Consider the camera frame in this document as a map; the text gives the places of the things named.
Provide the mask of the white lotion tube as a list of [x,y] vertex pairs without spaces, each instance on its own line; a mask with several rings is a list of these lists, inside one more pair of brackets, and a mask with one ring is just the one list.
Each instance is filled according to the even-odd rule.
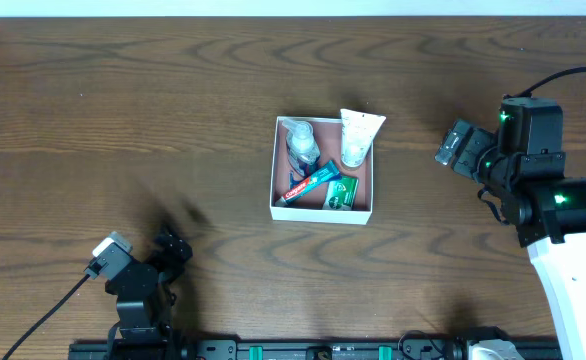
[[383,115],[341,109],[341,162],[345,167],[361,166],[375,136],[386,120]]

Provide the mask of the green soap bar box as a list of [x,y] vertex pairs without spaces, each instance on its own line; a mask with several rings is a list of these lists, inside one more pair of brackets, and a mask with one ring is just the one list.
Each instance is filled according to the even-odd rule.
[[358,185],[359,180],[349,176],[330,181],[322,209],[350,211],[355,202]]

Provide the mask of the green toothpaste tube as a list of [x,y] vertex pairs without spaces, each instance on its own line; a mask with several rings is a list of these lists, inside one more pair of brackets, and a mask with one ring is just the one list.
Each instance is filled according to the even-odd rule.
[[320,185],[328,183],[333,180],[338,180],[342,177],[337,166],[330,160],[323,167],[319,168],[313,174],[302,180],[296,186],[291,188],[288,192],[282,195],[276,202],[276,207],[287,207],[299,198],[310,193]]

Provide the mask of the clear pump soap bottle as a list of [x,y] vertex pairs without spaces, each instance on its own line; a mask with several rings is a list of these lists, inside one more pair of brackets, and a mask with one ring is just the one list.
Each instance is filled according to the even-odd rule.
[[315,141],[313,127],[309,122],[286,119],[286,144],[289,164],[303,178],[318,168],[321,152]]

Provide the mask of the blue disposable razor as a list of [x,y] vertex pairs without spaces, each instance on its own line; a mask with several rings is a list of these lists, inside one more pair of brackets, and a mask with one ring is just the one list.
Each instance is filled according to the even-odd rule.
[[296,186],[298,186],[302,181],[304,180],[304,177],[300,176],[297,172],[295,171],[291,171],[289,173],[289,188],[293,189]]

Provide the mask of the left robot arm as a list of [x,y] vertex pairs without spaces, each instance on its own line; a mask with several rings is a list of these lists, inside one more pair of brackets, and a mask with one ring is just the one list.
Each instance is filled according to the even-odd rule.
[[191,247],[167,225],[160,228],[153,240],[156,248],[144,261],[130,254],[130,244],[119,234],[112,233],[109,239],[99,258],[105,262],[105,291],[117,297],[123,339],[134,344],[168,342],[177,299],[170,285],[184,273]]

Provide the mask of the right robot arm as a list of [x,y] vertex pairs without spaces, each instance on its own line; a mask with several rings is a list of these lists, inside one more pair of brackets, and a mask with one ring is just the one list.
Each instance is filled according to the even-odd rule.
[[565,176],[558,115],[505,115],[491,133],[455,121],[435,159],[481,185],[515,227],[549,303],[565,359],[586,359],[586,178]]

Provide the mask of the white cardboard box pink inside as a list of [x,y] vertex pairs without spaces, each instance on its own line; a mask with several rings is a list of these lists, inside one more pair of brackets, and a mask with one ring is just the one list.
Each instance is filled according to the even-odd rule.
[[275,122],[269,195],[269,209],[272,219],[366,225],[373,212],[373,146],[370,147],[364,163],[359,168],[355,170],[344,168],[341,163],[342,121],[339,118],[291,117],[291,120],[307,121],[313,126],[314,137],[321,152],[320,166],[332,160],[342,175],[359,180],[353,209],[349,211],[324,209],[326,183],[319,185],[290,206],[279,207],[275,205],[275,202],[289,190],[290,174],[293,171],[286,150],[287,129],[283,126],[283,121],[287,119],[288,116],[278,116]]

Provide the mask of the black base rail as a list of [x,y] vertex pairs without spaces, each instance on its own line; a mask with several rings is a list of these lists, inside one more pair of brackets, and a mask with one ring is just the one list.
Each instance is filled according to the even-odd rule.
[[399,339],[318,341],[194,339],[178,336],[166,345],[135,345],[109,337],[69,346],[70,359],[341,360],[341,359],[561,359],[552,337],[511,337],[497,327],[473,328],[457,336],[409,331]]

